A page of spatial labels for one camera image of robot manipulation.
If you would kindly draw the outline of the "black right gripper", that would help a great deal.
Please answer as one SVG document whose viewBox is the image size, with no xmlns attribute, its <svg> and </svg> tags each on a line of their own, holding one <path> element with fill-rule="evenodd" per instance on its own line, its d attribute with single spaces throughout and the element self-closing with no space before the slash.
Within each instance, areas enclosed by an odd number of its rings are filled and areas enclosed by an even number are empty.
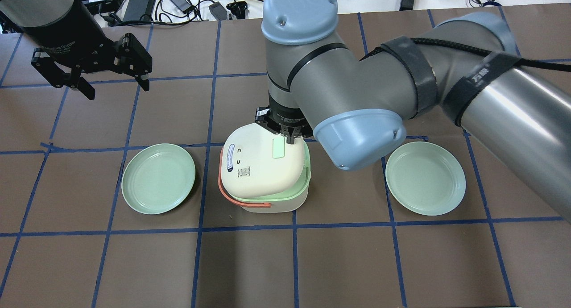
<svg viewBox="0 0 571 308">
<path fill-rule="evenodd" d="M 294 145 L 296 139 L 310 138 L 314 135 L 301 109 L 280 104 L 257 107 L 254 123 L 270 133 L 282 135 L 288 145 Z"/>
</svg>

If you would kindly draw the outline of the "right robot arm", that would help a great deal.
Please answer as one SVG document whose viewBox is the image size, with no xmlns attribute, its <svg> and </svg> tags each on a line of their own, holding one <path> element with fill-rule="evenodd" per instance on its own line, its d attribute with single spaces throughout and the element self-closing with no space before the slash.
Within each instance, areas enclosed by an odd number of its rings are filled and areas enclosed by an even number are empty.
<svg viewBox="0 0 571 308">
<path fill-rule="evenodd" d="M 567 65 L 516 55 L 488 12 L 400 36 L 357 60 L 336 32 L 337 0 L 264 0 L 269 106 L 256 123 L 288 143 L 314 137 L 341 170 L 359 170 L 404 141 L 403 122 L 440 105 L 566 221 L 570 95 L 528 72 Z"/>
</svg>

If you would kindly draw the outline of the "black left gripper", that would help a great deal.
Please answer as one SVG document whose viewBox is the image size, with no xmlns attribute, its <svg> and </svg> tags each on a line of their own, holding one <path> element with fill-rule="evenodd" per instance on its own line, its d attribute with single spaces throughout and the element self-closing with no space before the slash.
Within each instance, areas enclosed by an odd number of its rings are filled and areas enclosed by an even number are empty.
<svg viewBox="0 0 571 308">
<path fill-rule="evenodd" d="M 31 65 L 51 86 L 69 87 L 94 100 L 95 89 L 81 76 L 82 70 L 110 70 L 150 90 L 151 54 L 132 33 L 113 43 L 80 0 L 1 0 L 1 12 L 39 46 Z"/>
</svg>

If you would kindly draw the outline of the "green plate near right arm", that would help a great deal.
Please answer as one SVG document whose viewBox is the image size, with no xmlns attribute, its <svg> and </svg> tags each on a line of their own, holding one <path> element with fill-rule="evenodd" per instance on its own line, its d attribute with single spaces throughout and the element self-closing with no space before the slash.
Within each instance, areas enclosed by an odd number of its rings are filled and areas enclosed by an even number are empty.
<svg viewBox="0 0 571 308">
<path fill-rule="evenodd" d="M 410 142 L 398 147 L 388 158 L 385 173 L 392 196 L 416 214 L 448 214 L 465 196 L 461 164 L 434 143 Z"/>
</svg>

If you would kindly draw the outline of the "green plate near left arm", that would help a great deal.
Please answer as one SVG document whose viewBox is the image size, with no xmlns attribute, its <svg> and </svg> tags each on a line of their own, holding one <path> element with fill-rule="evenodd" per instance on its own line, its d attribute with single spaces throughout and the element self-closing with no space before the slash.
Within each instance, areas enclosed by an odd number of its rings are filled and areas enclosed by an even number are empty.
<svg viewBox="0 0 571 308">
<path fill-rule="evenodd" d="M 130 160 L 121 192 L 134 211 L 158 215 L 179 206 L 191 192 L 195 178 L 193 157 L 183 147 L 162 143 L 141 150 Z"/>
</svg>

